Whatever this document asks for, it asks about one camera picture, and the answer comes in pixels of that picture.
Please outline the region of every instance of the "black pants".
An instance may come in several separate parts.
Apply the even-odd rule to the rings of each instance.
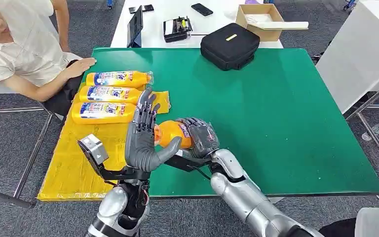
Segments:
[[[336,221],[322,227],[319,232],[325,237],[354,237],[356,218]]]
[[[71,61],[67,67],[72,65],[77,60]],[[79,77],[71,78],[66,84],[57,92],[53,97],[43,102],[44,107],[51,112],[57,113],[62,116],[68,115],[69,109],[72,105],[72,100],[79,89],[80,82],[82,81],[83,74]]]

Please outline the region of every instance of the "black cable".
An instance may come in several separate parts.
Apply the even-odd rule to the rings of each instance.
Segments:
[[[192,166],[192,165],[187,165],[189,168],[196,169],[202,176],[204,176],[206,179],[210,180],[210,177],[208,177],[201,169],[198,167]]]
[[[111,185],[113,185],[113,186],[116,186],[117,184],[115,184],[115,183],[113,183],[113,182],[111,182],[111,181],[108,181],[108,180],[104,180],[104,183],[106,183],[106,184],[111,184]]]

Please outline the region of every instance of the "plastic water bottle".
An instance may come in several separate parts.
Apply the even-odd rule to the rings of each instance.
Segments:
[[[379,134],[379,123],[376,124],[376,125],[374,125],[374,126],[371,128],[371,130],[373,130],[373,132],[374,132],[376,135]],[[362,137],[362,139],[364,139],[364,140],[366,140],[366,141],[371,141],[371,140],[372,140],[372,138],[371,138],[371,136],[368,134],[368,132],[362,134],[361,137]]]

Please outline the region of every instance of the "man's arm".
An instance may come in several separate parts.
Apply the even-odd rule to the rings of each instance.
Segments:
[[[64,52],[69,49],[69,9],[66,0],[50,0],[56,12],[57,29],[59,31],[60,46]]]
[[[80,76],[83,72],[88,70],[90,66],[94,65],[95,62],[94,58],[79,60],[63,70],[54,80],[42,87],[38,87],[17,75],[2,80],[1,83],[17,93],[25,95],[33,100],[44,102],[59,92],[70,78]]]
[[[33,100],[44,102],[55,95],[68,81],[68,79],[69,78],[66,78],[63,74],[61,74],[51,82],[43,85],[42,87],[38,87],[20,76],[13,75],[0,83]]]

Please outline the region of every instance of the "orange bottle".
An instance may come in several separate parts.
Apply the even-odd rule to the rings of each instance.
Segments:
[[[192,140],[187,127],[172,120],[165,121],[154,127],[154,144],[162,147],[168,146],[174,137],[181,137],[181,149],[192,147]]]
[[[89,73],[86,75],[86,85],[110,85],[139,88],[142,85],[153,84],[153,72],[138,71]]]
[[[78,124],[128,123],[133,120],[136,106],[129,103],[75,103],[72,119]]]
[[[137,104],[142,94],[136,88],[86,85],[79,91],[81,102],[123,102]]]

